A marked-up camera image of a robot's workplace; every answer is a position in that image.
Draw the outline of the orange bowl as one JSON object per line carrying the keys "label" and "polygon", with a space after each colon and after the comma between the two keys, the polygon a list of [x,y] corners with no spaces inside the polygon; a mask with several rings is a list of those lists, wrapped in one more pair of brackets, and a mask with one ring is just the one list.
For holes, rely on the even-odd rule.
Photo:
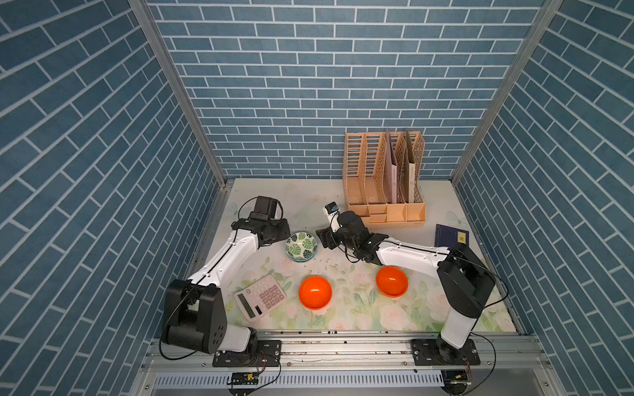
{"label": "orange bowl", "polygon": [[323,277],[312,276],[306,278],[298,292],[300,303],[307,309],[318,311],[325,309],[333,296],[330,283]]}
{"label": "orange bowl", "polygon": [[383,266],[376,274],[376,287],[384,296],[399,298],[409,289],[409,279],[399,267]]}

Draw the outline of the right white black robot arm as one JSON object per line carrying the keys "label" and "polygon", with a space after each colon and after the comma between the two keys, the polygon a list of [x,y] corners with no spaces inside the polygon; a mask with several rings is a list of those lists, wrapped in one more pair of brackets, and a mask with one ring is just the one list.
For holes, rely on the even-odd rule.
{"label": "right white black robot arm", "polygon": [[323,247],[343,249],[361,262],[423,273],[440,281],[450,309],[437,345],[461,350],[480,318],[495,286],[494,274],[466,244],[423,247],[405,244],[386,234],[368,230],[353,211],[340,212],[335,203],[325,206],[329,226],[316,231]]}

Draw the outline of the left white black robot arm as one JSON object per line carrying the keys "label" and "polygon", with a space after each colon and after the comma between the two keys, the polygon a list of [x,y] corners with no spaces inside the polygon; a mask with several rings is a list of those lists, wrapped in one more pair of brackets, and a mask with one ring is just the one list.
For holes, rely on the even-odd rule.
{"label": "left white black robot arm", "polygon": [[186,280],[165,292],[160,343],[209,355],[230,351],[252,356],[257,337],[251,328],[227,322],[222,288],[262,246],[290,237],[286,219],[240,219],[221,249]]}

